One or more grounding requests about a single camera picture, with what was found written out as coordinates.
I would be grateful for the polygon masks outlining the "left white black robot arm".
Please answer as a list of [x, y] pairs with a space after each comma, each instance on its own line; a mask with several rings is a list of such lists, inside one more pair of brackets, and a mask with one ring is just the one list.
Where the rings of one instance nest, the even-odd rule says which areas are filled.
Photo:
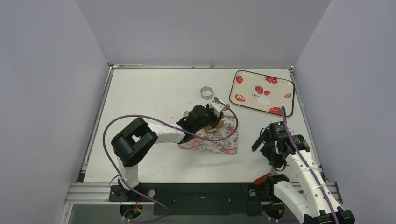
[[176, 123], [176, 127], [148, 123], [142, 117], [135, 118], [111, 141], [119, 162], [121, 195], [129, 201], [139, 196], [138, 164], [154, 144], [187, 143], [204, 128], [215, 128], [223, 119], [225, 110], [227, 106], [216, 102], [196, 105]]

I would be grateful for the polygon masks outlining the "metal spatula wooden handle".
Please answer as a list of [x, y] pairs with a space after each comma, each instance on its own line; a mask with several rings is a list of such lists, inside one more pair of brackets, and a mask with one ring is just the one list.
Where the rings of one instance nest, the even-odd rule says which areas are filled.
[[288, 177], [290, 182], [298, 182], [295, 174], [293, 173], [292, 168], [289, 165], [286, 165], [284, 168], [276, 170], [275, 168], [271, 168], [271, 170], [264, 175], [258, 177], [254, 180], [254, 185], [258, 186], [264, 182], [266, 182], [269, 176], [281, 175], [284, 174]]

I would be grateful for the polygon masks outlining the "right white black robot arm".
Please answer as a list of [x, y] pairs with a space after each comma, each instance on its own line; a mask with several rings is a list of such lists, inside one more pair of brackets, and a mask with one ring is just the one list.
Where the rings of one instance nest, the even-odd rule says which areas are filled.
[[262, 183], [264, 195], [284, 203], [300, 223], [355, 223], [353, 213], [331, 194], [302, 135], [292, 135], [282, 121], [271, 123], [260, 131], [251, 148], [259, 150], [278, 171]]

